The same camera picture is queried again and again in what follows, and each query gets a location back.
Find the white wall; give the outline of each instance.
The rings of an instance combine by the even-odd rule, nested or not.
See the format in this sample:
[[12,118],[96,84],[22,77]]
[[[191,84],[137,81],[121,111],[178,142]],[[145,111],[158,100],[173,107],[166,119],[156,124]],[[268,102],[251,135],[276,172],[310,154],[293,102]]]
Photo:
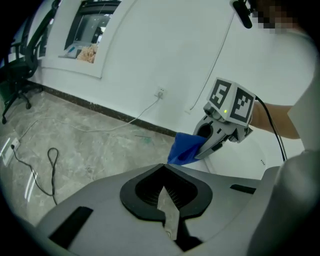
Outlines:
[[[216,76],[236,81],[266,102],[294,104],[311,80],[314,62],[311,50],[306,50],[310,43],[270,34],[256,24],[246,29],[235,16],[203,94],[190,114],[185,112],[206,81],[232,12],[228,0],[137,0],[117,32],[103,35],[113,38],[101,79],[39,68],[33,80],[133,117],[156,100],[153,95],[161,86],[167,96],[141,119],[184,133],[192,133],[204,115],[202,108]],[[52,36],[66,40],[59,32]],[[263,148],[268,167],[281,163],[274,135],[254,131],[252,139]],[[289,155],[303,150],[299,141],[284,143]],[[218,157],[223,163],[230,160],[227,146],[213,156]],[[225,168],[216,164],[218,173]]]

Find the baseboard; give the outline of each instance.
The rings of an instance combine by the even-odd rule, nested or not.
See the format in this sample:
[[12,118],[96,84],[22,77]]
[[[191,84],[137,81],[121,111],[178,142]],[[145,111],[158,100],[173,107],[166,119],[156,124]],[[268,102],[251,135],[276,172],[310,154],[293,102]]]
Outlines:
[[[35,83],[35,82],[31,82],[31,81],[30,81],[30,83],[31,84],[35,84],[35,85],[41,85],[41,84],[38,84],[38,83]],[[112,118],[124,121],[126,123],[128,123],[128,122],[132,121],[133,119],[135,119],[135,117],[132,117],[130,115],[115,111],[113,109],[110,109],[110,108],[107,108],[107,107],[104,107],[104,106],[101,106],[101,105],[98,105],[98,104],[94,104],[94,103],[89,102],[87,100],[84,100],[82,98],[79,98],[79,97],[76,97],[76,96],[72,96],[70,94],[64,93],[64,92],[56,90],[56,89],[52,89],[52,88],[47,87],[45,85],[42,85],[42,86],[43,86],[43,90],[46,93],[52,94],[52,95],[54,95],[54,96],[56,96],[58,98],[61,98],[63,100],[66,100],[68,102],[76,104],[78,106],[81,106],[83,108],[95,111],[97,113],[101,113],[101,114],[103,114],[105,116],[112,117]],[[166,128],[154,125],[152,123],[149,123],[149,122],[146,122],[146,121],[143,121],[143,120],[140,120],[140,119],[137,119],[137,120],[133,121],[132,124],[135,125],[135,126],[138,126],[138,127],[141,127],[141,128],[156,132],[156,133],[168,135],[170,137],[175,137],[176,136],[176,132],[173,131],[173,130],[166,129]]]

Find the person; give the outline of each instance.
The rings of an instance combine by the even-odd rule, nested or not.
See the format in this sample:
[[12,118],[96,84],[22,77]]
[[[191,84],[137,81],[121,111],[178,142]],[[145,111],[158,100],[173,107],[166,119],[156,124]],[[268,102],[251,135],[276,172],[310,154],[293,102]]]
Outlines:
[[[269,28],[281,28],[281,29],[291,29],[296,30],[299,33],[307,34],[300,26],[297,19],[293,18],[291,15],[292,12],[287,10],[287,6],[283,3],[285,1],[275,1],[275,0],[257,0],[254,2],[256,6],[256,16],[258,17],[258,22],[264,23]],[[306,102],[306,94],[311,95],[312,93],[307,92],[305,96],[301,97],[299,106],[303,105],[301,101]],[[273,105],[265,104],[272,119],[275,123],[275,126],[278,130],[280,136],[289,138],[289,139],[302,139],[300,134],[303,132],[297,131],[293,120],[294,118],[290,117],[290,112],[297,112],[294,109],[294,106],[284,106],[284,105]],[[308,122],[305,122],[303,130],[308,130],[308,127],[305,127]],[[256,101],[252,110],[252,118],[250,125],[259,129],[273,133],[273,129],[270,125],[267,113],[265,112],[263,106]]]

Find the person's arm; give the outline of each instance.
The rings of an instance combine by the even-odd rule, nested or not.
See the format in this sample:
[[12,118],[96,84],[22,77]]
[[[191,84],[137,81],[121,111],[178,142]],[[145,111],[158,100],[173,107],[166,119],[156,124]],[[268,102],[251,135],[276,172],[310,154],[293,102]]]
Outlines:
[[[273,122],[276,125],[280,136],[289,139],[300,139],[299,134],[296,131],[293,123],[291,122],[288,111],[292,106],[272,105],[265,103]],[[264,107],[258,102],[254,102],[252,111],[251,126],[273,133],[273,129],[270,125],[267,113]]]

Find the black vent opening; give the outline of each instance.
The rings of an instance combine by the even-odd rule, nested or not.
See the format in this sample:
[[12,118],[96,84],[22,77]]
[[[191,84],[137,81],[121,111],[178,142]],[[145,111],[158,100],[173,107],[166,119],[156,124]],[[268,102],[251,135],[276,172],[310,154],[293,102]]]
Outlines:
[[163,187],[178,210],[190,203],[198,194],[195,185],[165,167],[141,180],[135,187],[135,193],[142,201],[157,208]]
[[80,206],[49,236],[62,248],[68,249],[94,210]]
[[206,123],[206,124],[202,125],[202,126],[199,128],[199,130],[198,130],[198,132],[197,132],[196,135],[208,139],[208,138],[211,137],[211,135],[212,135],[213,133],[214,133],[214,129],[213,129],[213,127],[211,126],[211,124]]

